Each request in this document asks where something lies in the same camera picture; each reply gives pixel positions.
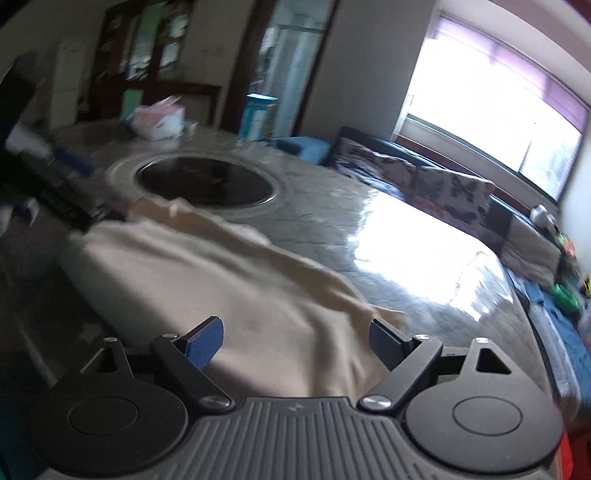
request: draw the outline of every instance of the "windowsill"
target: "windowsill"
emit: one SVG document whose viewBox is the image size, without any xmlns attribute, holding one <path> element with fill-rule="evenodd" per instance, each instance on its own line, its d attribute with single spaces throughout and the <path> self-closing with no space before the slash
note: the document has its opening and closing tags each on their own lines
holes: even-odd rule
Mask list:
<svg viewBox="0 0 591 480">
<path fill-rule="evenodd" d="M 441 155 L 445 155 L 476 174 L 491 180 L 500 189 L 506 191 L 529 208 L 541 203 L 550 213 L 558 214 L 555 200 L 550 199 L 546 194 L 523 181 L 502 164 L 455 140 L 453 137 L 412 118 L 407 118 L 404 121 L 400 135 Z"/>
</svg>

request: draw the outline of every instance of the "window frame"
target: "window frame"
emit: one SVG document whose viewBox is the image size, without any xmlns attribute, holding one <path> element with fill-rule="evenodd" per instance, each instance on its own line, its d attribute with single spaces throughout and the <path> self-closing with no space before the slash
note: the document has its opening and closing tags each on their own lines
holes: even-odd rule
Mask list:
<svg viewBox="0 0 591 480">
<path fill-rule="evenodd" d="M 458 137 L 457 135 L 441 128 L 438 127 L 435 124 L 432 124 L 431 122 L 417 117 L 409 112 L 407 112 L 406 114 L 406 119 L 412 120 L 426 128 L 430 128 L 432 130 L 435 130 L 436 132 L 438 132 L 439 134 L 442 134 L 448 138 L 450 138 L 451 140 L 453 140 L 456 143 L 459 143 L 460 145 L 469 148 L 470 150 L 475 151 L 476 153 L 478 153 L 479 155 L 485 157 L 487 160 L 493 162 L 494 164 L 496 164 L 497 166 L 499 166 L 500 168 L 504 169 L 505 171 L 507 171 L 508 173 L 512 174 L 513 176 L 515 176 L 516 178 L 518 178 L 519 180 L 521 180 L 522 182 L 524 182 L 527 186 L 533 188 L 536 192 L 538 192 L 539 194 L 543 195 L 544 198 L 546 198 L 549 202 L 551 202 L 552 204 L 558 206 L 558 204 L 560 203 L 560 200 L 562 198 L 562 195 L 564 194 L 564 191 L 566 190 L 566 187 L 570 181 L 571 175 L 573 173 L 573 170 L 575 169 L 575 166 L 577 164 L 577 162 L 579 161 L 579 157 L 580 157 L 580 153 L 581 153 L 581 149 L 584 143 L 584 140 L 586 138 L 586 134 L 587 134 L 587 130 L 589 128 L 589 123 L 591 122 L 591 107 L 576 93 L 574 93 L 569 87 L 567 87 L 563 82 L 561 82 L 558 78 L 556 78 L 554 75 L 552 75 L 548 70 L 546 70 L 542 65 L 540 65 L 539 63 L 537 63 L 534 59 L 528 57 L 527 55 L 525 55 L 524 53 L 521 53 L 519 50 L 517 50 L 515 47 L 512 47 L 511 45 L 503 42 L 502 40 L 494 37 L 493 35 L 480 30 L 478 27 L 475 27 L 474 25 L 471 25 L 470 23 L 467 23 L 459 18 L 456 18 L 450 14 L 447 14 L 445 12 L 441 12 L 439 17 L 437 18 L 437 21 L 434 22 L 434 27 L 431 31 L 431 33 L 429 34 L 427 40 L 433 40 L 435 39 L 435 35 L 437 33 L 437 28 L 439 26 L 439 21 L 445 18 L 449 21 L 455 22 L 465 28 L 468 28 L 470 30 L 473 30 L 474 32 L 489 38 L 490 40 L 498 43 L 499 45 L 507 48 L 508 50 L 510 50 L 511 52 L 515 53 L 516 55 L 518 55 L 520 58 L 522 58 L 523 60 L 527 61 L 528 63 L 532 64 L 535 68 L 539 69 L 540 71 L 542 71 L 547 77 L 549 77 L 551 80 L 555 81 L 556 83 L 558 83 L 558 85 L 560 85 L 562 88 L 564 88 L 565 90 L 567 90 L 567 92 L 569 92 L 569 94 L 571 94 L 579 103 L 581 103 L 586 109 L 587 109 L 587 118 L 585 120 L 584 123 L 584 128 L 582 129 L 583 132 L 580 132 L 581 137 L 579 139 L 579 143 L 577 144 L 577 148 L 576 148 L 576 153 L 574 155 L 574 160 L 571 163 L 571 166 L 569 168 L 569 172 L 566 176 L 566 180 L 564 181 L 564 184 L 562 186 L 562 188 L 560 189 L 560 192 L 557 195 L 557 198 L 554 199 L 550 194 L 548 194 L 544 189 L 542 189 L 541 187 L 539 187 L 538 185 L 536 185 L 533 181 L 531 181 L 528 177 L 524 176 L 520 171 L 515 171 L 512 168 L 508 167 L 507 165 L 505 165 L 503 162 L 501 162 L 500 160 L 497 160 L 495 157 L 491 156 L 490 154 L 484 152 L 484 150 L 481 150 L 480 148 L 472 145 L 470 142 L 467 142 L 466 140 L 464 140 L 463 138 Z M 519 166 L 519 170 L 521 170 L 525 164 L 525 158 L 524 157 L 521 161 L 521 164 Z"/>
</svg>

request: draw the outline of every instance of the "metal screw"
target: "metal screw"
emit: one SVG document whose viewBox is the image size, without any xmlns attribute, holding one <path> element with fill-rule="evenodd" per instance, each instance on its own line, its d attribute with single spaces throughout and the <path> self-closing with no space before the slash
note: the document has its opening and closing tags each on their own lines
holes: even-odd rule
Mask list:
<svg viewBox="0 0 591 480">
<path fill-rule="evenodd" d="M 203 408 L 209 411 L 223 411 L 232 405 L 232 400 L 223 395 L 209 395 L 199 400 Z"/>
<path fill-rule="evenodd" d="M 383 395 L 368 395 L 361 399 L 361 406 L 370 411 L 385 411 L 392 406 L 392 400 Z"/>
</svg>

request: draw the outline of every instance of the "cream cloth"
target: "cream cloth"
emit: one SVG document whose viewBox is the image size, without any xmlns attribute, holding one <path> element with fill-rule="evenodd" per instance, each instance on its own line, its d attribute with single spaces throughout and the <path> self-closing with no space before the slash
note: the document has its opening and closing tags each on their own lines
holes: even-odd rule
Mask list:
<svg viewBox="0 0 591 480">
<path fill-rule="evenodd" d="M 381 316 L 401 326 L 405 314 L 368 305 L 341 275 L 184 202 L 142 200 L 132 213 L 137 222 L 71 236 L 60 256 L 128 342 L 183 335 L 219 316 L 225 340 L 208 374 L 237 396 L 356 401 L 386 375 L 368 345 L 369 323 Z"/>
</svg>

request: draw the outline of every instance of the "purple curtain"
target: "purple curtain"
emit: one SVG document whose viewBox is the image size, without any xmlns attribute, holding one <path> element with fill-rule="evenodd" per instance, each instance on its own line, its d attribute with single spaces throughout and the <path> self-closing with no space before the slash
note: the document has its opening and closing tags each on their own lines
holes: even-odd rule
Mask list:
<svg viewBox="0 0 591 480">
<path fill-rule="evenodd" d="M 584 134 L 589 116 L 589 107 L 577 96 L 554 80 L 533 60 L 495 41 L 482 33 L 441 17 L 434 38 L 452 38 L 486 55 L 492 65 L 507 68 L 519 76 L 520 82 L 567 119 L 579 132 Z"/>
</svg>

